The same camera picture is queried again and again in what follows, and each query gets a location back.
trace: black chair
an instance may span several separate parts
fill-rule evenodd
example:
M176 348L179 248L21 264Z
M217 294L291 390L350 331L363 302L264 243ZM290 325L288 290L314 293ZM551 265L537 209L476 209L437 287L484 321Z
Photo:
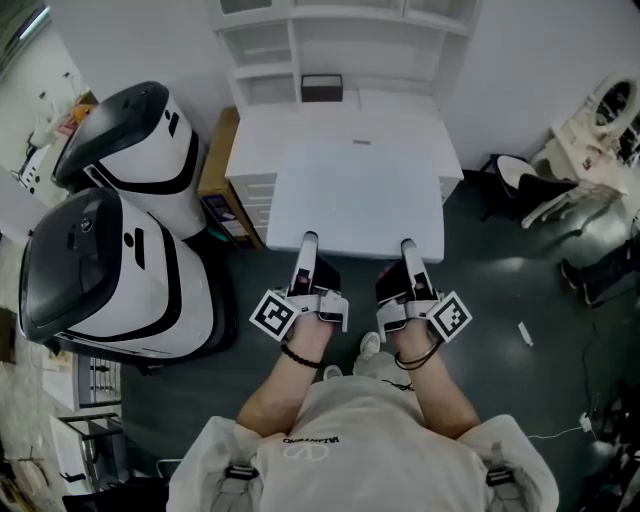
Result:
M511 219L522 217L531 213L540 204L550 201L578 185L569 180L557 180L539 176L535 173L533 167L529 166L530 170L525 170L519 175L517 187L514 187L507 183L508 180L513 184L514 173L518 174L518 171L514 172L512 169L507 169L507 167L513 166L513 159L527 163L524 158L519 156L492 154L489 157L489 161L479 171L484 173L489 167L492 167L499 183L497 187L492 187L497 189L498 193L491 194L492 203L482 216L482 222L499 210L509 210Z
M67 512L164 512L169 486L162 478L131 478L106 491L84 496L63 496Z

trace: person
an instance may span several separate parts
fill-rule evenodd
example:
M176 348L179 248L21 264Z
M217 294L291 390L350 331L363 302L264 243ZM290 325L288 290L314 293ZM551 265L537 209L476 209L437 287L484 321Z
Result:
M640 270L640 234L605 254L593 265L574 267L563 259L560 272L572 289L580 289L587 305L592 305L606 290L625 275Z
M401 361L430 349L425 326L393 333ZM437 353L407 372L368 333L353 376L313 384L308 363L322 361L331 334L315 314L296 319L236 421L212 418L189 449L168 511L556 510L555 480L515 420L481 423ZM496 474L506 483L490 487Z

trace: white t-shirt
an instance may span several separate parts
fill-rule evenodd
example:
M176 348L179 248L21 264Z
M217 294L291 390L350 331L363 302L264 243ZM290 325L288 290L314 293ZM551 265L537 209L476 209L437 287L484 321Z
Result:
M453 441L423 426L414 393L369 377L330 379L311 387L289 436L262 439L212 418L171 480L167 510L484 512L494 491L483 460L495 442L516 470L524 510L555 511L555 480L510 416ZM234 487L224 478L232 463L259 477ZM231 506L229 493L245 487Z

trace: shirt logo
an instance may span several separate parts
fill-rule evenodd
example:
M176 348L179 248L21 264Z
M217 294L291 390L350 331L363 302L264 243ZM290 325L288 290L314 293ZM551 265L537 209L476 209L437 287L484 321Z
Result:
M312 443L290 444L282 450L282 455L291 460L318 461L329 455L329 447Z
M311 437L302 437L299 439L292 439L290 437L285 437L282 440L283 443L287 443L287 444L293 444L293 443L339 443L340 442L340 438L338 436L335 437L318 437L318 438L311 438Z

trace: white wall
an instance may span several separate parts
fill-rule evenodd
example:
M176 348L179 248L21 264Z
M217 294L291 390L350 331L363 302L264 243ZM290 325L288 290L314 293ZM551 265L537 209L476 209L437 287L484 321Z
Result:
M49 208L29 194L0 166L0 232L19 245L26 245L29 233Z
M65 72L78 75L62 40L49 24L0 81L0 165L20 169L36 117L51 115L49 101L73 101L71 83L62 77ZM41 92L46 93L44 100L38 98Z
M53 24L99 100L156 80L205 137L233 105L202 0L48 0Z
M443 119L464 168L537 149L605 77L640 74L631 0L485 0Z
M202 135L232 99L203 0L49 0L54 26L98 98L165 83ZM527 153L609 73L640 68L631 0L485 0L442 105L465 168Z

